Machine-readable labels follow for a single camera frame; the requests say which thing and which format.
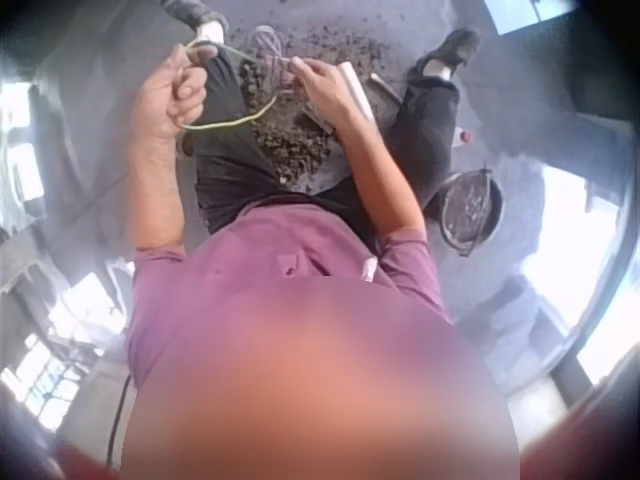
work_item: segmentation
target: purple shirt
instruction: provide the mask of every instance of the purple shirt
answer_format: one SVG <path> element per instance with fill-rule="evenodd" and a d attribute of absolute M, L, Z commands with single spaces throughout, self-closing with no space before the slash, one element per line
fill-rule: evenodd
<path fill-rule="evenodd" d="M 372 281 L 398 290 L 446 319 L 427 242 L 400 231 L 382 244 Z M 371 252 L 336 215 L 307 204 L 258 207 L 193 254 L 166 247 L 136 256 L 129 364 L 138 388 L 186 328 L 200 328 L 224 299 L 249 288 L 306 276 L 360 279 Z"/>

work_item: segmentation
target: red object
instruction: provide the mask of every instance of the red object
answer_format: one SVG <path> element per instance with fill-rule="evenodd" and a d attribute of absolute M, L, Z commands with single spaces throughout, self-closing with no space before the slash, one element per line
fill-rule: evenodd
<path fill-rule="evenodd" d="M 471 140 L 473 140 L 473 136 L 471 135 L 471 132 L 463 130 L 460 133 L 460 140 L 462 140 L 464 143 L 471 143 Z"/>

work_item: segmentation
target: black shoe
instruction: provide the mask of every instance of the black shoe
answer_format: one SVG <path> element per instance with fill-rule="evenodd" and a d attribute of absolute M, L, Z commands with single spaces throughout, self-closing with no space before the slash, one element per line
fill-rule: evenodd
<path fill-rule="evenodd" d="M 220 22 L 225 34 L 229 30 L 227 19 L 199 0 L 160 0 L 160 6 L 165 12 L 189 26 L 193 31 L 200 25 L 209 22 Z"/>
<path fill-rule="evenodd" d="M 413 67 L 412 73 L 414 75 L 422 75 L 422 71 L 429 63 L 429 60 L 440 60 L 451 68 L 451 73 L 453 74 L 460 65 L 467 65 L 471 57 L 480 48 L 481 43 L 480 34 L 474 30 L 467 28 L 454 30 L 447 36 L 442 45 L 418 60 L 416 66 Z"/>

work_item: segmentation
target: short sleeve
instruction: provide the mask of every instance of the short sleeve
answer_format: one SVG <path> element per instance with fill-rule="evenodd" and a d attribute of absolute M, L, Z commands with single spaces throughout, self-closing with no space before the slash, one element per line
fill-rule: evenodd
<path fill-rule="evenodd" d="M 380 267 L 398 290 L 449 321 L 442 306 L 438 272 L 422 232 L 404 229 L 383 239 Z"/>
<path fill-rule="evenodd" d="M 180 247 L 137 252 L 134 260 L 133 316 L 127 335 L 129 368 L 137 388 L 169 346 L 176 325 L 171 322 L 175 285 L 185 254 Z"/>

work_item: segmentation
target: left hand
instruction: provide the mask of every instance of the left hand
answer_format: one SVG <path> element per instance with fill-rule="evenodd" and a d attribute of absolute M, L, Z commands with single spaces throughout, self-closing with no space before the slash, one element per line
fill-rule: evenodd
<path fill-rule="evenodd" d="M 202 115 L 207 96 L 207 72 L 197 65 L 217 55 L 215 47 L 185 49 L 177 45 L 169 58 L 147 78 L 133 107 L 131 133 L 135 139 L 172 142 Z"/>

